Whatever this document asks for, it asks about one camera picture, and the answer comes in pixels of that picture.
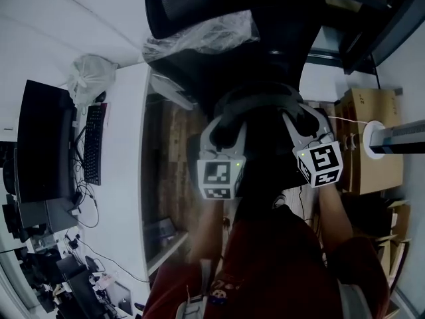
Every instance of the white plastic bag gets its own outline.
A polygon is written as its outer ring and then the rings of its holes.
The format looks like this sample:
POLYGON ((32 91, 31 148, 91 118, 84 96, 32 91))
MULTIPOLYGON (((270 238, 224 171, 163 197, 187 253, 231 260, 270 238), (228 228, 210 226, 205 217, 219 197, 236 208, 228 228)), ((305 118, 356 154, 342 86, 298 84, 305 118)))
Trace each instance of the white plastic bag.
POLYGON ((71 65, 66 82, 75 106, 88 106, 107 90, 115 81, 117 67, 117 64, 91 54, 77 58, 71 65))
POLYGON ((146 62, 151 62, 185 49, 218 54, 247 41, 259 40, 257 27, 248 10, 204 21, 166 39, 155 39, 148 34, 142 55, 146 62))

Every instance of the red shirt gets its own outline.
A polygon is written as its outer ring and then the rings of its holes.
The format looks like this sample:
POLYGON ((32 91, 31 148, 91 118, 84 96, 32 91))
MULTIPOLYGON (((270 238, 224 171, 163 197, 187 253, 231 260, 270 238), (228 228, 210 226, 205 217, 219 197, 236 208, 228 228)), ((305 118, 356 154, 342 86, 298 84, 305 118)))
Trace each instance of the red shirt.
MULTIPOLYGON (((291 216, 235 224, 205 318, 342 318, 337 280, 358 285, 372 317, 383 318, 388 284, 370 241, 348 240, 326 267, 315 233, 291 216)), ((175 319, 188 291, 199 295, 201 283, 199 265, 163 265, 143 317, 175 319)))

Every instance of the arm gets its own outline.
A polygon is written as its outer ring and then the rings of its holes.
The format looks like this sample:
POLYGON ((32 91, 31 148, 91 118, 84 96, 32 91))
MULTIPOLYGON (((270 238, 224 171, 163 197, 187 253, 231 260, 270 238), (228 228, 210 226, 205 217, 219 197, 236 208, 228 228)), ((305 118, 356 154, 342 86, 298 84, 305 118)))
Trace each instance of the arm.
POLYGON ((371 242, 353 238, 350 220, 334 184, 319 190, 322 239, 329 270, 342 284, 357 285, 373 318, 384 318, 389 302, 385 274, 371 242))
POLYGON ((202 207, 189 263, 161 266, 146 303, 144 318, 174 318, 178 307, 187 301, 188 293, 191 297, 201 293, 200 260, 212 261, 211 274, 214 275, 222 249, 223 201, 205 201, 202 207))
POLYGON ((335 184, 319 189, 319 204, 323 246, 326 253, 332 253, 353 237, 353 230, 335 184))
POLYGON ((208 259, 214 269, 217 266, 222 250, 223 204, 223 201, 205 201, 202 205, 203 214, 189 255, 190 263, 208 259))

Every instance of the white cord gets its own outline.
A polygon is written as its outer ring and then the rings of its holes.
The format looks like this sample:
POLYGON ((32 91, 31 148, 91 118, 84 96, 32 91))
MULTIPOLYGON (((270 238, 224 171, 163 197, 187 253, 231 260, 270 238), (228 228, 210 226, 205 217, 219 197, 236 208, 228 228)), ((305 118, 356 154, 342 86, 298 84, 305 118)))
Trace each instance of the white cord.
POLYGON ((368 124, 369 123, 369 122, 362 122, 361 120, 348 120, 346 118, 335 117, 335 116, 328 116, 328 118, 337 118, 339 120, 346 120, 347 122, 352 122, 352 123, 362 123, 362 124, 368 124))

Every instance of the mouse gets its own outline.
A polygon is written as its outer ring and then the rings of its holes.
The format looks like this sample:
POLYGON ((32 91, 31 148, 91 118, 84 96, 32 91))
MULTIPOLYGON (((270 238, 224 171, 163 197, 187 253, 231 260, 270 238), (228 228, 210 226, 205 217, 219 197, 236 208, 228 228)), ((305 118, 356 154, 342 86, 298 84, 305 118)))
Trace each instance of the mouse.
POLYGON ((96 103, 102 103, 105 101, 105 99, 106 99, 106 91, 103 91, 101 94, 99 94, 99 96, 96 97, 94 101, 96 103))

